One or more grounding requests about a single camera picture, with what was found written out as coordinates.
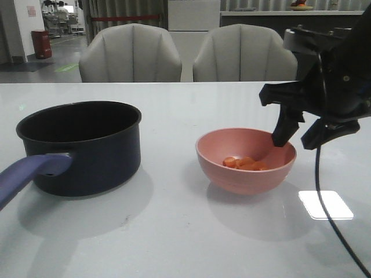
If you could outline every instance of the robotic arm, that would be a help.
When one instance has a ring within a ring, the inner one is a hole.
[[[305,149],[356,133],[357,120],[371,116],[371,5],[345,38],[297,27],[286,30],[284,46],[317,55],[318,61],[302,81],[265,84],[261,90],[263,106],[281,106],[274,144],[281,147],[294,135],[303,111],[319,116],[301,138]]]

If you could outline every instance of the red trash can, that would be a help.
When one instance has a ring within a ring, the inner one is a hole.
[[[52,56],[50,48],[49,32],[45,30],[31,31],[34,43],[35,55],[37,59],[46,59]]]

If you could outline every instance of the carrot slice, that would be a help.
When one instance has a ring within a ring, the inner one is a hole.
[[[252,164],[254,170],[259,171],[259,170],[268,170],[267,165],[262,162],[262,161],[256,161]]]
[[[233,156],[229,156],[223,160],[223,165],[234,168],[236,166],[236,159]]]
[[[244,165],[241,165],[238,167],[238,169],[240,170],[250,170],[250,171],[254,171],[254,167],[253,167],[253,164],[244,164]]]
[[[252,159],[249,156],[244,156],[243,158],[240,159],[239,164],[240,165],[246,165],[246,164],[253,164],[255,162],[254,159]]]

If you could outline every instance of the pink bowl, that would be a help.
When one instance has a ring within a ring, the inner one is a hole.
[[[199,164],[215,185],[227,191],[254,195],[277,187],[287,176],[296,158],[289,142],[275,147],[271,133],[245,128],[211,131],[196,143]],[[248,171],[223,166],[228,156],[250,156],[265,162],[269,170]]]

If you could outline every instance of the table surface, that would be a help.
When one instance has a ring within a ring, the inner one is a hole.
[[[315,151],[292,137],[296,162],[277,188],[240,196],[210,183],[195,142],[224,127],[273,131],[278,105],[264,83],[43,83],[0,85],[0,169],[24,156],[15,133],[25,116],[54,105],[112,100],[136,106],[142,163],[127,183],[97,196],[49,195],[30,183],[0,212],[0,277],[362,277],[327,221],[298,197],[314,190]],[[336,221],[371,268],[371,121],[325,144],[323,190],[354,213]]]

